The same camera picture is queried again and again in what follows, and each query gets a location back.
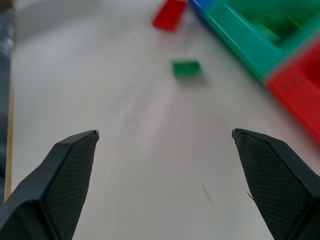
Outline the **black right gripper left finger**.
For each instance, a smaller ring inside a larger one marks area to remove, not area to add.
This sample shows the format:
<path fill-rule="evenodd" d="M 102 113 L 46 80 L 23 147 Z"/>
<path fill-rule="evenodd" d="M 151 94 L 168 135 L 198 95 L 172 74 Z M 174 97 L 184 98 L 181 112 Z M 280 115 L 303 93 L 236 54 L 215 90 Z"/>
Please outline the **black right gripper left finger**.
<path fill-rule="evenodd" d="M 0 240 L 72 240 L 99 138 L 89 130 L 52 147 L 0 208 Z"/>

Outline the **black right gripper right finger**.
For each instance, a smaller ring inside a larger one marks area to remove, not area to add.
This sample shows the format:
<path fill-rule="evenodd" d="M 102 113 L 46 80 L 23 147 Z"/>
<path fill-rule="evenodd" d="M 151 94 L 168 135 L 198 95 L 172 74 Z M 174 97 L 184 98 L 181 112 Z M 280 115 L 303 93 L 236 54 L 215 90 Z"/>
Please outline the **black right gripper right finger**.
<path fill-rule="evenodd" d="M 320 240 L 320 176 L 282 140 L 241 128 L 232 138 L 274 240 Z"/>

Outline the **red plastic bin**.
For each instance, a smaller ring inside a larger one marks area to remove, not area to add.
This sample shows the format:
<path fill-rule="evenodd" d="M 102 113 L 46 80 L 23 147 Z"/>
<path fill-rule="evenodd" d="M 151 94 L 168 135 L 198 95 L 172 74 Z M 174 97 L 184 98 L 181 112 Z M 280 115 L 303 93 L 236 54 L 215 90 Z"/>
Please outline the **red plastic bin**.
<path fill-rule="evenodd" d="M 291 58 L 264 85 L 320 146 L 320 40 Z"/>

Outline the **green block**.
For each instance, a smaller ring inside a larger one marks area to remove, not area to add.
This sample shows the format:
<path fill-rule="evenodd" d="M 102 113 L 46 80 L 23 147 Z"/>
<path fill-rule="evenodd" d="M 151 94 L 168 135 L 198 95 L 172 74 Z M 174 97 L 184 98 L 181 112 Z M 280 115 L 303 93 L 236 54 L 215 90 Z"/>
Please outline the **green block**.
<path fill-rule="evenodd" d="M 172 74 L 175 78 L 191 78 L 202 74 L 200 63 L 195 59 L 179 59 L 171 62 Z"/>

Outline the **green plastic bin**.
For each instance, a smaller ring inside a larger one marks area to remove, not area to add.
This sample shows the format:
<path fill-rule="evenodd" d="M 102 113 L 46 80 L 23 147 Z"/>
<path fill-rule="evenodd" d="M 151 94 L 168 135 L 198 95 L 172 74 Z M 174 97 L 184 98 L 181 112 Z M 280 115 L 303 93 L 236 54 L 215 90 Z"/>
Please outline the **green plastic bin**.
<path fill-rule="evenodd" d="M 320 0 L 203 0 L 201 14 L 260 82 L 320 33 Z"/>

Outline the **blue plastic bin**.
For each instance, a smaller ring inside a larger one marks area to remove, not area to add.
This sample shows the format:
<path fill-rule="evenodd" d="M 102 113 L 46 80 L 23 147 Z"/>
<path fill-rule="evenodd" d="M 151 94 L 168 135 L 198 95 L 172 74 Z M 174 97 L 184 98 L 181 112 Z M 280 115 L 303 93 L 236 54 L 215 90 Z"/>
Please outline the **blue plastic bin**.
<path fill-rule="evenodd" d="M 197 14 L 204 15 L 211 10 L 219 0 L 187 0 Z"/>

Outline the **red block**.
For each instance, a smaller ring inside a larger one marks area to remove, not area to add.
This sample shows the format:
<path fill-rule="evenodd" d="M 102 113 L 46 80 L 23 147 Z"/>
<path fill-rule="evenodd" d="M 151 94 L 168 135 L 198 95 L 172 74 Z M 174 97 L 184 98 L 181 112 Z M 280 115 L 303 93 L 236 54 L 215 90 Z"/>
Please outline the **red block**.
<path fill-rule="evenodd" d="M 152 18 L 152 26 L 159 30 L 176 32 L 188 2 L 185 0 L 161 1 L 162 4 Z"/>

